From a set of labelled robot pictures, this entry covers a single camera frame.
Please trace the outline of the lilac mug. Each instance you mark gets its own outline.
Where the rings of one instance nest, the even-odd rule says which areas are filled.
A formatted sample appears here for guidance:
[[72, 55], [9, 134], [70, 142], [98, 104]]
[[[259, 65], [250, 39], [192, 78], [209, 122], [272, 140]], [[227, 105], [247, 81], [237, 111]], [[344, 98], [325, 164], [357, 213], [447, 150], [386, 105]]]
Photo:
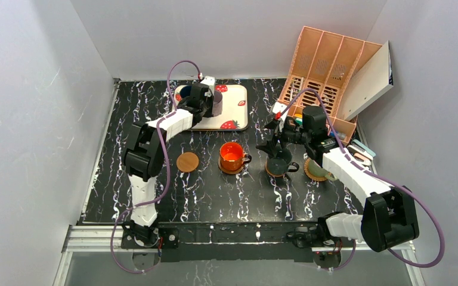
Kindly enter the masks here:
[[215, 90], [213, 96], [213, 107], [212, 107], [212, 115], [214, 117], [219, 116], [222, 114], [223, 109], [223, 97], [220, 91]]

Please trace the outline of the navy blue mug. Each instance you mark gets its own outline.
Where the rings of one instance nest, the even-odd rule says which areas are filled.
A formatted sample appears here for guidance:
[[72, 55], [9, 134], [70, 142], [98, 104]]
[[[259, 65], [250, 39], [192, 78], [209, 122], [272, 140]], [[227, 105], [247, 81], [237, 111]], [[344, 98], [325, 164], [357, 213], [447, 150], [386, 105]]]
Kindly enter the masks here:
[[186, 97], [189, 97], [189, 96], [190, 96], [190, 93], [191, 93], [191, 89], [192, 89], [192, 86], [191, 86], [191, 85], [183, 86], [182, 89], [180, 89], [180, 91], [179, 91], [180, 97], [181, 97], [182, 99], [183, 99], [183, 98], [186, 98]]

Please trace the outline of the light green mug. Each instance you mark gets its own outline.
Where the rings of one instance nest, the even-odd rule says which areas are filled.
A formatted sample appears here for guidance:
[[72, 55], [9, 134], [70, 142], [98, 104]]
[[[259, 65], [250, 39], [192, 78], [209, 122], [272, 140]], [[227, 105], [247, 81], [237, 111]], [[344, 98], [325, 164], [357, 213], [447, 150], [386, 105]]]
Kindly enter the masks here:
[[315, 172], [315, 177], [318, 178], [319, 182], [323, 181], [337, 181], [338, 178], [333, 175], [332, 173], [328, 172], [326, 169], [319, 167], [318, 170]]

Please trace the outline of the dark green mug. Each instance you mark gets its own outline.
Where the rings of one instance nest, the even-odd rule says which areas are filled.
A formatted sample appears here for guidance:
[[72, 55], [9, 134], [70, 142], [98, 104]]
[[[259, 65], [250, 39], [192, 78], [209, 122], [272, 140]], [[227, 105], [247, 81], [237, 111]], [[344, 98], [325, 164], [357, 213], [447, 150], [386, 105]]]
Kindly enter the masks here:
[[280, 150], [275, 156], [268, 156], [266, 164], [273, 174], [297, 172], [299, 164], [293, 161], [293, 155], [288, 150]]

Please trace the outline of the orange mug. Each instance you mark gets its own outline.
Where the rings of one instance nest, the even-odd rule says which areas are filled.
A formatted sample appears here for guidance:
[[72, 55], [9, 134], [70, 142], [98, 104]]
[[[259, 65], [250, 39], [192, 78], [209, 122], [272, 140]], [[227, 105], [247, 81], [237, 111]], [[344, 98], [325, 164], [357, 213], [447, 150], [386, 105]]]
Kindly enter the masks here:
[[252, 156], [246, 154], [237, 142], [226, 142], [219, 150], [219, 161], [225, 169], [237, 170], [241, 165], [250, 163]]

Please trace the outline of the dark ringed wooden coaster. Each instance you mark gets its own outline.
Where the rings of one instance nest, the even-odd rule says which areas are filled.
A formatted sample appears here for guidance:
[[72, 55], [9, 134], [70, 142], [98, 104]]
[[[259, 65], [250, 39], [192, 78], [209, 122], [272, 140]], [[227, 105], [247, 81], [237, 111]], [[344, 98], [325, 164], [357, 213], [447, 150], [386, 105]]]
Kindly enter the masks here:
[[235, 175], [235, 174], [240, 173], [245, 168], [245, 164], [241, 165], [237, 170], [227, 170], [222, 166], [221, 162], [219, 161], [218, 162], [218, 167], [222, 172], [224, 172], [226, 174]]

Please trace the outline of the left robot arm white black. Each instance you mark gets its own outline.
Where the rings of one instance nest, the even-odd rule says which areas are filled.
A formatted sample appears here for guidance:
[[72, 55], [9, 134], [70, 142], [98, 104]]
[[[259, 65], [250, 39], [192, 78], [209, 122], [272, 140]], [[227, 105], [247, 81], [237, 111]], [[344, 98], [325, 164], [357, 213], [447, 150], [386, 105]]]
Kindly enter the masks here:
[[171, 174], [166, 143], [177, 134], [191, 129], [202, 119], [213, 116], [215, 78], [207, 76], [182, 89], [189, 91], [178, 103], [177, 109], [159, 119], [135, 122], [132, 125], [123, 164], [132, 189], [131, 221], [136, 225], [151, 227], [157, 218], [156, 202], [169, 189], [170, 177], [160, 195], [156, 195], [156, 178], [163, 166]]

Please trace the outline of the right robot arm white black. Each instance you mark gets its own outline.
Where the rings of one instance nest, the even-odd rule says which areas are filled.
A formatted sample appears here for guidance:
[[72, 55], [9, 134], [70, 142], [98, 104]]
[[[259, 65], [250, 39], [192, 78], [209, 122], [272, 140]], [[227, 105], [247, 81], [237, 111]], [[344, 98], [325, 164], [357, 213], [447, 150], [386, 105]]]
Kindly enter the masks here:
[[320, 106], [305, 107], [301, 123], [288, 116], [288, 111], [286, 104], [273, 105], [273, 119], [265, 125], [273, 135], [257, 148], [275, 163], [290, 154], [288, 144], [303, 145], [310, 163], [341, 181], [363, 206], [362, 214], [334, 212], [318, 218], [319, 238], [365, 241], [373, 251], [381, 252], [419, 236], [410, 190], [376, 178], [336, 136], [329, 136], [330, 120]]

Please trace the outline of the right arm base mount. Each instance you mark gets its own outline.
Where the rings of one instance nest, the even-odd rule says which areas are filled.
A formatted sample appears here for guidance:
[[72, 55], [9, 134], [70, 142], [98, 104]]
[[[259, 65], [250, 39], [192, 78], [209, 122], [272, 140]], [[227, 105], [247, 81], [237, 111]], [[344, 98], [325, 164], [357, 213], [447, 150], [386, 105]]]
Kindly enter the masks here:
[[321, 226], [297, 227], [293, 231], [287, 232], [285, 239], [297, 248], [314, 248], [321, 247], [321, 245], [323, 245], [323, 247], [328, 247], [332, 245], [332, 250], [314, 252], [314, 257], [317, 258], [317, 261], [314, 261], [317, 265], [317, 269], [328, 271], [330, 273], [346, 267], [352, 261], [357, 249], [357, 241], [351, 240], [351, 252], [346, 261], [341, 262], [343, 239], [341, 237], [331, 236]]

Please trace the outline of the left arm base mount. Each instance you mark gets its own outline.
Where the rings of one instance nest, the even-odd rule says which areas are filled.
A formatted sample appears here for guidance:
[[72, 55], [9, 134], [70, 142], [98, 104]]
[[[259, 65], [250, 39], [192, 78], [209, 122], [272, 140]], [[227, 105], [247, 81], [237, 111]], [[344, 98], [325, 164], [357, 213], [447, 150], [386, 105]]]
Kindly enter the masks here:
[[138, 251], [133, 256], [153, 255], [153, 264], [137, 264], [135, 271], [150, 272], [162, 259], [164, 249], [176, 249], [180, 243], [180, 224], [173, 222], [154, 223], [152, 226], [141, 226], [133, 220], [122, 224], [122, 250]]

